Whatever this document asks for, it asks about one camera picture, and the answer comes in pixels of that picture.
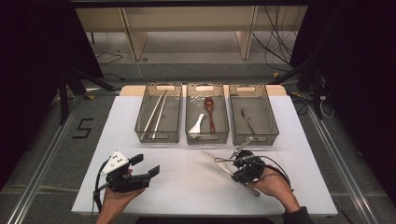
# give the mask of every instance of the human hand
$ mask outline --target human hand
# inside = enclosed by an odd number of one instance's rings
[[[110,188],[106,188],[105,198],[103,199],[102,211],[96,224],[112,223],[119,216],[128,203],[143,193],[145,189],[137,189],[126,193],[113,192]]]
[[[268,196],[276,197],[283,204],[287,213],[292,213],[300,209],[300,205],[291,191],[288,182],[286,182],[281,174],[270,168],[264,169],[262,177],[259,180],[251,181],[247,184]]]

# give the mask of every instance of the wire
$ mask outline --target wire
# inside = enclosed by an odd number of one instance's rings
[[[341,214],[343,214],[343,216],[346,218],[346,220],[350,223],[353,224],[352,219],[350,219],[350,217],[347,215],[347,213],[341,208],[341,206],[335,202],[335,200],[332,200],[332,202],[334,203],[335,207],[337,208],[337,210],[339,212],[341,212]]]
[[[304,97],[298,96],[297,94],[294,94],[292,92],[288,91],[287,94],[290,97],[297,99],[297,100],[293,100],[294,103],[303,104],[303,106],[300,107],[300,109],[297,110],[297,115],[305,115],[308,112],[308,106],[310,104],[313,104],[312,100],[305,99]]]
[[[290,28],[290,32],[288,33],[288,35],[286,35],[286,37],[285,37],[283,40],[286,40],[286,39],[289,37],[289,35],[291,34],[291,32],[294,32],[294,35],[297,36],[297,34],[295,33],[295,31],[293,31],[293,30],[294,30],[294,27],[295,27],[296,24],[297,24],[297,20],[298,20],[299,17],[300,17],[300,11],[301,11],[301,6],[298,7],[297,17],[296,17],[296,20],[294,21],[294,24],[293,24],[293,25],[291,26],[291,28]]]
[[[108,54],[108,55],[112,55],[112,56],[117,56],[117,57],[119,57],[119,58],[117,58],[117,59],[115,59],[115,60],[112,60],[112,61],[110,61],[110,62],[108,62],[108,63],[99,63],[99,64],[110,64],[110,63],[114,63],[114,62],[116,62],[116,61],[118,61],[119,59],[122,58],[122,55],[120,55],[120,54],[112,54],[112,53],[108,53],[108,52],[103,52],[103,53],[99,54],[98,56],[96,56],[96,59],[100,58],[100,57],[101,57],[102,55],[104,55],[104,54]]]
[[[289,10],[289,6],[286,7],[285,13],[283,13],[283,20],[282,23],[280,23],[280,30],[282,31],[282,40],[285,40],[286,38],[283,38],[283,23],[285,22],[286,19],[286,13]]]
[[[289,50],[291,51],[291,49],[289,49],[283,42],[282,38],[280,38],[279,31],[277,29],[277,18],[279,16],[279,7],[276,7],[276,23],[275,24],[273,23],[273,20],[271,19],[270,14],[268,13],[267,7],[264,7],[264,9],[265,9],[265,12],[267,13],[267,17],[268,17],[269,21],[271,22],[272,27],[273,27],[273,31],[271,32],[271,35],[277,40],[279,47],[280,47],[280,51],[286,60],[286,57],[282,50],[282,46],[283,46],[283,48],[285,48],[285,50],[287,51],[288,54],[290,54]]]
[[[124,78],[124,77],[117,76],[117,75],[114,74],[114,73],[103,73],[103,75],[105,75],[105,76],[117,77],[117,78],[121,79],[122,81],[125,81],[125,78]]]
[[[98,171],[98,175],[96,176],[96,181],[95,181],[95,191],[92,194],[92,201],[96,202],[96,205],[98,206],[98,210],[99,213],[102,210],[102,202],[100,201],[100,191],[103,189],[102,187],[99,188],[99,180],[100,180],[100,173],[102,172],[102,170],[105,168],[106,164],[108,163],[108,160],[105,161],[102,166],[100,167],[99,171]]]
[[[143,79],[143,80],[145,80],[145,81],[150,81],[150,82],[169,82],[169,81],[155,80],[155,79],[150,79],[150,78],[145,78],[145,77],[143,77],[143,76],[142,76],[142,73],[141,73],[141,70],[140,70],[139,63],[137,63],[136,60],[134,60],[134,63],[136,64],[137,71],[138,71],[138,75],[139,75],[139,77],[140,77],[141,79]],[[189,82],[189,81],[187,81],[187,80],[184,80],[184,81],[183,81],[183,80],[178,80],[178,81],[173,81],[173,82],[185,82],[185,83],[187,83],[187,82]]]
[[[324,101],[324,100],[321,100],[321,101],[320,101],[320,110],[321,110],[323,116],[324,116],[326,119],[332,119],[332,117],[334,116],[334,110],[332,111],[331,115],[330,115],[329,117],[327,117],[327,115],[326,115],[326,113],[325,113],[325,111],[323,110],[323,107],[322,107],[323,101]]]
[[[288,174],[286,174],[285,170],[284,170],[279,164],[277,164],[276,161],[274,161],[273,159],[271,159],[271,158],[269,158],[269,157],[266,157],[266,156],[260,156],[259,158],[265,158],[265,159],[267,159],[267,160],[270,160],[270,161],[273,162],[274,164],[276,164],[276,166],[279,167],[279,169],[282,170],[283,174],[288,178],[288,182],[290,182],[290,181],[289,181]]]
[[[256,38],[257,42],[259,42],[259,44],[262,46],[262,48],[265,49],[264,60],[265,60],[266,65],[267,65],[268,67],[272,68],[272,69],[275,69],[275,70],[279,70],[279,71],[282,71],[282,72],[289,72],[289,70],[284,70],[284,69],[281,69],[281,68],[276,67],[275,65],[274,65],[274,66],[270,65],[270,64],[268,63],[268,61],[267,61],[267,51],[269,51],[270,53],[272,53],[274,56],[276,56],[276,57],[277,57],[278,59],[280,59],[282,62],[284,62],[284,63],[286,63],[286,64],[288,64],[288,65],[290,65],[290,64],[289,64],[287,61],[285,61],[283,58],[281,58],[279,55],[277,55],[275,52],[273,52],[272,50],[268,49],[268,47],[266,47],[266,46],[259,40],[259,38],[258,38],[254,33],[253,33],[253,36]]]

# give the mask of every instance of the spatula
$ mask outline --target spatula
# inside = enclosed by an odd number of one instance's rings
[[[201,120],[203,117],[204,117],[204,114],[200,114],[195,125],[192,126],[192,128],[189,130],[189,133],[200,133],[201,132]]]

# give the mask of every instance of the plastic container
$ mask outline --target plastic container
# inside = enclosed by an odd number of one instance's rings
[[[134,126],[141,143],[178,143],[181,94],[181,83],[147,84]]]
[[[205,108],[205,98],[214,102],[212,118],[215,131],[212,133],[209,123],[209,112]],[[189,133],[199,116],[204,114],[199,133]],[[189,145],[226,144],[230,132],[227,106],[221,83],[188,83],[186,96],[186,136]]]
[[[271,146],[279,130],[263,84],[230,85],[233,144],[240,146],[250,136],[250,146]]]

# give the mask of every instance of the red ladle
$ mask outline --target red ladle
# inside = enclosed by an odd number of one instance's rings
[[[215,132],[215,124],[213,123],[212,110],[215,107],[215,103],[213,102],[213,99],[211,97],[206,97],[204,104],[205,104],[205,108],[209,112],[210,132],[214,133]]]

